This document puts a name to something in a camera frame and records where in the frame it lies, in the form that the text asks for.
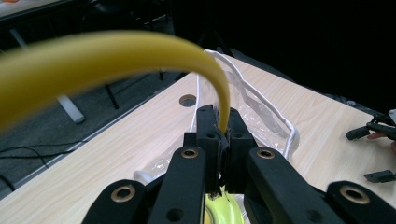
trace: transparent pouch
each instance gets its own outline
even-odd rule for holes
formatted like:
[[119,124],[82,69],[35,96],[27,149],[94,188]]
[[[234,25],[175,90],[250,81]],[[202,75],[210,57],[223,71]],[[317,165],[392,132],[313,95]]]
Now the transparent pouch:
[[[299,134],[294,125],[259,91],[245,81],[241,72],[230,60],[213,50],[206,49],[205,53],[214,57],[224,70],[230,87],[231,107],[238,110],[258,145],[271,147],[288,159],[299,145]],[[199,75],[197,75],[196,99],[195,112],[203,105],[213,105],[215,109],[219,108],[218,96],[213,86],[206,78]],[[189,130],[186,130],[186,132],[195,132],[195,130],[196,119],[194,113],[191,120],[191,127]],[[157,177],[165,174],[174,151],[182,147],[182,141],[183,133],[180,134],[180,137],[172,146],[166,149],[162,155],[153,159],[143,170],[135,171],[134,179],[146,185]],[[228,206],[222,206],[221,210],[220,204],[224,202],[224,200],[219,200],[218,204],[212,202],[206,203],[205,210],[207,210],[207,208],[212,208],[212,217],[214,216],[217,218],[219,218],[219,213],[228,214],[228,216],[232,214],[232,217],[219,218],[230,218],[228,220],[233,220],[232,223],[248,222],[248,217],[243,205],[243,195],[229,195],[227,192],[224,192],[223,195],[223,197],[227,198],[225,202],[227,202],[226,204],[228,204]],[[238,207],[237,215],[235,212],[230,212],[236,210],[236,204]]]

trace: wooden table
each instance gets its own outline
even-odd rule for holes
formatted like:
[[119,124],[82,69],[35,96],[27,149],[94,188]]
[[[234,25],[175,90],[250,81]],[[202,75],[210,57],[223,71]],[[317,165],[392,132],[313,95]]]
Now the wooden table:
[[[364,125],[372,116],[233,61],[246,80],[299,130],[300,145],[290,162],[309,184],[326,190],[330,182],[349,180],[396,206],[395,182],[374,184],[363,176],[395,169],[390,140],[345,138],[347,131]],[[0,223],[80,223],[106,186],[133,179],[134,171],[143,169],[189,129],[194,107],[181,106],[179,98],[195,94],[195,80],[195,75],[183,77],[8,195],[0,201]]]

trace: yellow-green object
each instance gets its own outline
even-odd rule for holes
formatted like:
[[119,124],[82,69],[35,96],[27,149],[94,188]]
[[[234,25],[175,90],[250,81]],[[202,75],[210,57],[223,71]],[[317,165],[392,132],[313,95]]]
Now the yellow-green object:
[[245,220],[233,195],[223,192],[223,196],[211,201],[205,200],[205,224],[243,224]]
[[219,97],[219,128],[226,131],[230,93],[216,61],[181,38],[138,31],[62,37],[2,56],[0,130],[54,102],[61,94],[159,69],[192,71],[206,77]]

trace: human hand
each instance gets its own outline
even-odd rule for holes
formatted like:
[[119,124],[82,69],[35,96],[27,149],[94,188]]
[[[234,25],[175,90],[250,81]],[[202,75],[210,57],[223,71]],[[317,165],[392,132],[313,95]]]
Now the human hand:
[[[384,133],[370,133],[369,135],[367,135],[367,138],[370,140],[374,140],[380,137],[386,137],[387,135]],[[392,149],[393,153],[396,155],[396,141],[393,141],[390,144],[390,148]]]

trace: yellow tube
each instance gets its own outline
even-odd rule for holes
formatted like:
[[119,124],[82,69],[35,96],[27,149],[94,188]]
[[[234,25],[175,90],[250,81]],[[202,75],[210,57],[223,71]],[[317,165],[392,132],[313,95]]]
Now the yellow tube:
[[216,61],[181,38],[141,31],[62,37],[2,56],[0,132],[61,94],[161,68],[196,72],[212,83],[219,97],[219,129],[225,133],[230,93]]

